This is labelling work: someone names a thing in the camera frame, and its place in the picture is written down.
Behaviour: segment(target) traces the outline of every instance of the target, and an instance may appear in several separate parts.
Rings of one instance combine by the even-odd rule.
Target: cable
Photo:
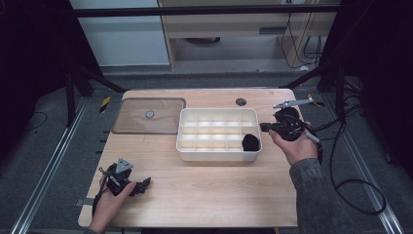
[[[106,184],[106,180],[107,180],[107,172],[102,167],[99,168],[99,171],[103,173],[104,178],[103,178],[102,184],[100,185],[99,192],[96,194],[96,196],[94,196],[94,204],[92,205],[92,216],[94,216],[94,211],[96,210],[97,202],[99,201],[102,193],[104,193],[108,189],[106,188],[103,190],[104,185]]]
[[[297,46],[295,45],[294,37],[292,36],[292,31],[291,31],[290,25],[291,25],[291,13],[288,14],[288,21],[287,21],[286,26],[285,26],[285,31],[284,31],[284,33],[282,34],[282,52],[283,52],[283,54],[284,54],[284,57],[285,57],[285,60],[286,60],[286,64],[288,65],[289,68],[299,68],[299,67],[301,67],[301,66],[303,66],[303,65],[309,65],[309,64],[311,64],[310,62],[305,62],[305,61],[303,61],[303,60],[300,59],[300,57],[299,57],[299,55],[298,55]],[[293,46],[294,46],[295,55],[297,56],[298,60],[303,63],[303,64],[301,64],[301,65],[299,65],[299,66],[292,66],[292,65],[290,65],[289,62],[288,62],[288,59],[286,58],[286,53],[285,53],[285,50],[284,50],[284,47],[283,47],[283,38],[284,38],[284,35],[285,35],[285,33],[286,33],[286,31],[287,31],[288,28],[289,28],[289,34],[291,35],[291,41],[292,41],[292,44],[293,44]]]
[[[311,40],[311,36],[307,37],[307,41],[304,45],[304,49],[303,49],[303,54],[304,57],[307,59],[312,59],[313,62],[313,67],[316,68],[317,66],[319,66],[319,59],[321,58],[321,36],[318,36],[318,42],[317,42],[317,48],[315,52],[307,52],[307,47],[309,45],[309,42]]]
[[[361,88],[359,88],[357,85],[353,84],[352,82],[348,81],[347,79],[344,79],[344,82],[350,89],[353,90],[353,92],[361,95]]]
[[[34,112],[34,114],[43,114],[43,115],[45,116],[45,119],[43,120],[42,123],[40,123],[39,125],[37,125],[37,126],[35,126],[35,127],[32,127],[32,128],[30,128],[30,129],[24,129],[25,132],[32,131],[32,130],[35,130],[35,129],[40,128],[40,127],[41,127],[42,125],[44,125],[44,124],[46,123],[46,121],[48,120],[48,115],[47,115],[45,112],[36,111],[36,112]]]
[[[365,180],[362,180],[362,179],[358,179],[358,178],[346,179],[346,180],[340,182],[338,185],[336,185],[336,183],[335,183],[335,181],[334,181],[333,170],[332,170],[333,155],[334,155],[334,151],[335,151],[335,148],[336,148],[336,145],[337,145],[339,133],[342,131],[342,129],[344,128],[345,125],[346,125],[345,122],[342,122],[342,123],[341,123],[340,128],[339,128],[339,131],[337,132],[337,136],[336,136],[336,138],[334,139],[333,146],[332,146],[332,149],[331,149],[330,160],[329,160],[329,170],[330,170],[331,183],[332,183],[332,185],[333,185],[333,187],[334,187],[334,190],[335,190],[336,193],[339,195],[339,197],[340,197],[344,202],[346,202],[350,207],[352,207],[353,209],[359,211],[360,213],[366,214],[366,215],[378,215],[378,214],[380,214],[380,213],[386,208],[387,203],[386,203],[386,198],[385,198],[383,192],[380,191],[380,189],[379,189],[377,186],[375,186],[374,184],[372,184],[372,183],[370,183],[370,182],[368,182],[368,181],[365,181]],[[351,203],[351,202],[339,191],[339,188],[340,188],[341,186],[343,186],[343,185],[346,184],[346,183],[350,183],[350,182],[356,182],[356,183],[366,184],[366,185],[372,187],[374,190],[376,190],[376,191],[380,194],[380,196],[382,197],[382,201],[383,201],[382,208],[381,208],[379,211],[371,212],[371,211],[363,210],[363,209],[357,207],[356,205],[354,205],[353,203]]]
[[[360,108],[360,105],[359,105],[359,104],[355,104],[354,106],[350,107],[348,110],[346,110],[346,112],[345,112],[345,117],[348,118],[348,117],[353,116],[355,113],[357,113],[357,111],[355,111],[355,112],[353,112],[353,113],[351,113],[351,112],[352,112],[353,110],[355,110],[355,109],[358,109],[358,108]],[[317,128],[314,128],[313,130],[314,130],[315,132],[319,132],[319,131],[328,129],[329,127],[333,126],[334,124],[336,124],[336,123],[339,122],[339,121],[340,121],[340,119],[337,118],[337,119],[335,119],[335,120],[333,120],[333,121],[331,121],[331,122],[328,122],[328,123],[326,123],[326,124],[324,124],[324,125],[321,125],[321,126],[319,126],[319,127],[317,127]],[[343,129],[341,132],[338,132],[338,135],[341,135],[343,132],[344,132],[344,129]],[[336,138],[336,136],[330,137],[330,138],[321,138],[320,140],[321,140],[321,141],[325,141],[325,140],[332,140],[332,139],[335,139],[335,138]]]

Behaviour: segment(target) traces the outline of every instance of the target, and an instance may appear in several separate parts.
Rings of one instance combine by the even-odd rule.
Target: human hand
[[[318,158],[317,144],[305,134],[302,134],[294,141],[282,139],[282,137],[273,130],[270,130],[269,134],[273,139],[273,143],[282,149],[290,166],[303,159]]]
[[[96,204],[94,210],[94,218],[89,226],[94,232],[104,233],[106,227],[116,216],[118,211],[122,208],[127,197],[133,192],[133,189],[136,187],[136,182],[130,182],[124,190],[115,196],[109,189],[106,189],[106,184],[104,185],[104,192],[101,194],[100,199]]]

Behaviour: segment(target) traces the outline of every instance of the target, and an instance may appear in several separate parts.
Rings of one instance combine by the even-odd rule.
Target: white cabinet
[[[73,9],[158,7],[156,0],[70,0],[70,3]],[[105,67],[169,66],[160,17],[79,18],[79,22],[102,70]]]

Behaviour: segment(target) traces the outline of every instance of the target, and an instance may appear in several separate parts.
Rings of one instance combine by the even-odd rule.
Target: sleeve
[[[83,234],[99,234],[99,233],[92,231],[91,229],[88,229]]]
[[[289,174],[297,191],[297,221],[300,234],[360,233],[345,212],[317,159],[295,163]]]

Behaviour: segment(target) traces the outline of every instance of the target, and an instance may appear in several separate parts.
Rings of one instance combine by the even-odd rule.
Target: person's arm
[[[291,166],[300,233],[359,233],[321,170],[317,145],[305,135],[295,141],[285,141],[274,131],[270,136]]]
[[[136,182],[130,182],[118,196],[114,196],[110,190],[105,190],[97,202],[91,225],[84,234],[105,233],[107,226],[122,208],[135,186]]]

